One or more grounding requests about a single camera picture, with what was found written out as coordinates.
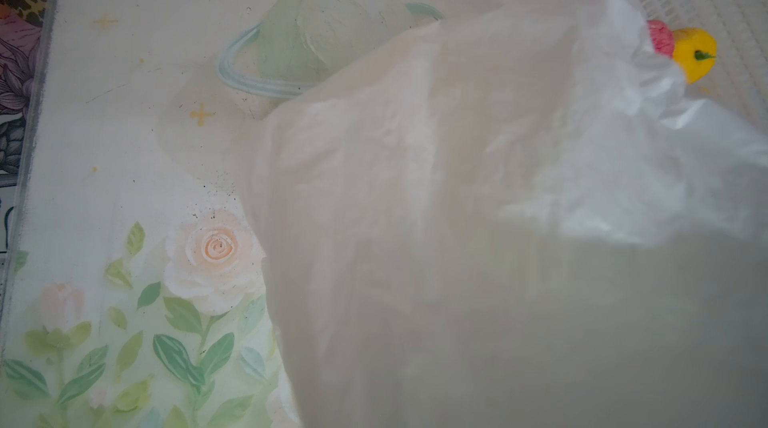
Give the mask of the pink toy fruit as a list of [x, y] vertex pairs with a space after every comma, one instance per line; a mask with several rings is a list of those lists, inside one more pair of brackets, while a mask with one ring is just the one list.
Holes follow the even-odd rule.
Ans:
[[647, 27], [654, 52], [672, 60], [672, 58], [674, 58], [675, 50], [675, 40], [672, 30], [670, 30], [667, 24], [664, 24], [661, 20], [648, 20]]

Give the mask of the yellow toy fruit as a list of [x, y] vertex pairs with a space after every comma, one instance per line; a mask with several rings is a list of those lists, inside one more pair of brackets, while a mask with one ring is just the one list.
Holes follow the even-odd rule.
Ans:
[[702, 28], [680, 28], [672, 32], [673, 60], [685, 74], [688, 84], [707, 76], [717, 60], [717, 42]]

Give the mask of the white plastic bag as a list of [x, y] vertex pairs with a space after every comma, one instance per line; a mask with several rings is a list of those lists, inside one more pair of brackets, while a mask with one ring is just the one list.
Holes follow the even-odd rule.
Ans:
[[767, 423], [767, 137], [629, 0], [404, 32], [235, 161], [307, 427]]

